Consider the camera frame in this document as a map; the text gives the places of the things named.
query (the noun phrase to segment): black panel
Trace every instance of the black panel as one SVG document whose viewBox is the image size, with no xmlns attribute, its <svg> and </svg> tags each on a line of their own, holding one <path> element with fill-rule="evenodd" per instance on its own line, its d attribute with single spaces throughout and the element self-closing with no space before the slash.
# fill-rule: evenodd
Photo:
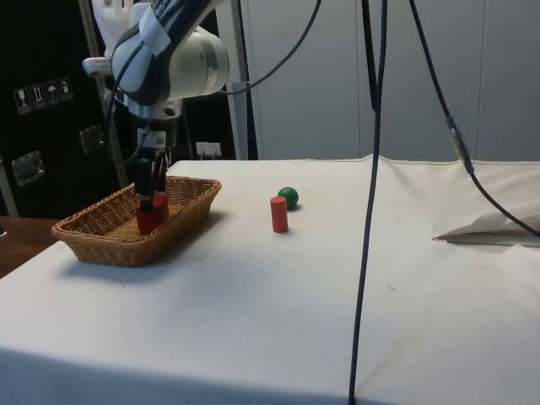
<svg viewBox="0 0 540 405">
<path fill-rule="evenodd" d="M 88 57 L 78 2 L 18 0 L 6 2 L 3 80 L 4 131 L 0 151 L 21 216 L 64 218 L 89 206 L 118 187 L 105 150 L 84 154 L 78 132 L 102 125 L 100 102 L 92 79 L 81 67 Z M 46 107 L 20 115 L 14 90 L 44 84 L 42 91 L 69 78 L 73 99 L 52 91 Z M 11 162 L 39 150 L 45 177 L 17 186 Z"/>
<path fill-rule="evenodd" d="M 2 193 L 0 192 L 0 216 L 8 215 L 8 209 L 6 203 L 3 201 Z"/>
</svg>

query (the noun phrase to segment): red cylinder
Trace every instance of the red cylinder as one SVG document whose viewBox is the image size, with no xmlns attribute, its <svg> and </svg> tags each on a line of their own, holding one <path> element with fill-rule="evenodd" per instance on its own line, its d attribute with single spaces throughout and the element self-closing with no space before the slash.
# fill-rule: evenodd
<svg viewBox="0 0 540 405">
<path fill-rule="evenodd" d="M 282 234 L 289 230 L 289 221 L 287 220 L 287 198 L 274 197 L 270 200 L 272 208 L 272 226 L 273 231 Z"/>
</svg>

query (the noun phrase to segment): white cloth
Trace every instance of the white cloth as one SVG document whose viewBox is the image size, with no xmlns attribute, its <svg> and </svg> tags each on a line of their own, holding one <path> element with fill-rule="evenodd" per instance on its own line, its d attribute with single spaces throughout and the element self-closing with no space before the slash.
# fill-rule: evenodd
<svg viewBox="0 0 540 405">
<path fill-rule="evenodd" d="M 540 229 L 540 165 L 484 163 L 475 166 L 483 187 L 515 217 Z M 448 170 L 436 204 L 435 234 L 456 243 L 540 246 L 540 240 L 514 224 L 483 198 L 461 165 Z"/>
<path fill-rule="evenodd" d="M 436 204 L 464 170 L 380 169 L 357 396 L 537 403 L 540 251 L 432 240 Z M 345 403 L 370 161 L 170 173 L 224 188 L 207 225 L 161 262 L 82 264 L 57 243 L 0 280 L 0 403 Z M 275 235 L 269 199 L 282 186 L 301 208 Z"/>
</svg>

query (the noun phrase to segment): cable connector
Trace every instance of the cable connector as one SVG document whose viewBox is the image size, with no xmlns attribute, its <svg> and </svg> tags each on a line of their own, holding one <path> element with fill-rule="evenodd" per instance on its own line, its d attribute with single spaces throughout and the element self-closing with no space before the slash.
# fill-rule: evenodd
<svg viewBox="0 0 540 405">
<path fill-rule="evenodd" d="M 465 141 L 463 141 L 461 131 L 457 129 L 454 117 L 448 116 L 446 118 L 446 124 L 448 125 L 448 129 L 450 130 L 450 137 L 452 139 L 452 142 L 454 143 L 454 149 L 456 150 L 457 157 L 465 166 L 465 170 L 467 171 L 467 173 L 471 175 L 472 173 L 474 173 L 474 166 L 473 162 L 471 161 L 471 155 L 469 154 Z"/>
</svg>

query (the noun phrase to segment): green ball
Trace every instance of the green ball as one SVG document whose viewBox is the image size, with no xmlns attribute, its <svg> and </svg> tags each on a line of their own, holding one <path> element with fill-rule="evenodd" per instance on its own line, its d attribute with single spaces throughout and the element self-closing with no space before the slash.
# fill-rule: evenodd
<svg viewBox="0 0 540 405">
<path fill-rule="evenodd" d="M 287 198 L 287 209 L 294 209 L 298 205 L 298 192 L 293 187 L 282 188 L 278 196 Z"/>
</svg>

